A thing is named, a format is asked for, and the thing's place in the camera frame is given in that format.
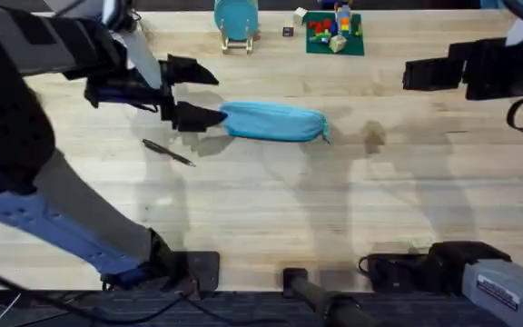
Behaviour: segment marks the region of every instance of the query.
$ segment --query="lego figure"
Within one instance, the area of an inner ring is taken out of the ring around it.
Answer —
[[[352,27],[350,23],[352,22],[352,11],[350,10],[350,7],[348,5],[339,6],[338,4],[336,4],[334,6],[334,10],[336,14],[336,24],[338,25],[339,33],[351,33]]]

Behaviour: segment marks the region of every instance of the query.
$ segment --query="wooden table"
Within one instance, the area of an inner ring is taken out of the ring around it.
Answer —
[[[94,110],[83,82],[29,79],[76,171],[172,248],[220,252],[221,289],[275,290],[282,268],[302,266],[326,287],[365,290],[360,256],[425,252],[440,240],[482,240],[523,265],[523,134],[504,122],[509,100],[468,102],[463,89],[401,84],[406,61],[505,35],[510,15],[364,12],[366,57],[305,54],[300,28],[281,36],[291,13],[260,13],[252,56],[221,54],[212,13],[142,15],[157,56],[196,57],[221,81],[177,86],[178,100],[273,101],[330,118],[332,145],[232,139],[221,128],[180,135],[157,114]],[[197,168],[147,151],[143,138]],[[38,289],[100,286],[87,263],[3,225],[0,273]]]

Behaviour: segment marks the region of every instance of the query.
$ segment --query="metal mount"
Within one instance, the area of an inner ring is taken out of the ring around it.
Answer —
[[[248,55],[253,52],[253,32],[250,30],[250,20],[248,19],[245,23],[245,34],[247,39],[245,41],[234,41],[230,40],[225,34],[225,22],[222,19],[222,26],[220,28],[222,32],[222,52],[224,55],[229,53],[229,49],[245,49]]]

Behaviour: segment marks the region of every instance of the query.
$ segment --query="blue object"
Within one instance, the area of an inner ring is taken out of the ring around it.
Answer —
[[[215,2],[215,23],[225,27],[225,35],[234,41],[247,40],[245,32],[247,21],[250,21],[250,33],[258,30],[257,0],[217,0]]]
[[[336,4],[343,4],[343,5],[350,5],[352,3],[351,0],[318,0],[318,3],[321,4],[321,8],[323,10],[332,9],[333,5]]]
[[[331,34],[332,34],[332,36],[335,36],[337,33],[338,33],[338,24],[336,24],[336,22],[334,22],[333,24],[331,24]]]
[[[228,102],[220,111],[229,135],[264,140],[305,142],[322,135],[328,142],[328,122],[323,113],[263,102]]]

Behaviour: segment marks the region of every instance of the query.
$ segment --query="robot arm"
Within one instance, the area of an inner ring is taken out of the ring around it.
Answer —
[[[65,17],[84,18],[100,21],[111,31],[121,36],[128,47],[128,55],[143,76],[144,81],[154,89],[163,83],[159,62],[148,47],[144,34],[138,30],[134,18],[133,0],[46,0],[52,10]]]
[[[94,16],[84,10],[87,5],[79,9]],[[76,9],[66,13],[75,14]],[[128,53],[134,49],[129,45]],[[85,94],[93,104],[158,104],[162,118],[179,130],[202,131],[224,118],[205,124],[194,119],[199,116],[195,113],[215,112],[174,102],[174,83],[217,83],[196,60],[169,56],[158,62],[163,83],[152,88],[142,72],[126,68],[126,53],[98,21],[39,17],[0,7],[0,223],[80,257],[112,284],[126,287],[157,277],[178,282],[184,277],[179,255],[80,179],[55,148],[52,126],[22,78],[42,73],[88,77]],[[192,120],[183,120],[186,111]],[[219,261],[218,254],[212,258]],[[216,278],[208,280],[214,290]]]
[[[523,327],[523,268],[482,242],[434,243],[428,254],[373,253],[363,258],[375,292],[465,296],[511,327]]]
[[[438,91],[467,84],[466,99],[491,100],[523,96],[523,5],[518,0],[503,3],[520,19],[508,37],[453,44],[444,58],[407,62],[403,75],[405,90]],[[523,99],[508,110],[508,125],[516,125],[515,116]]]

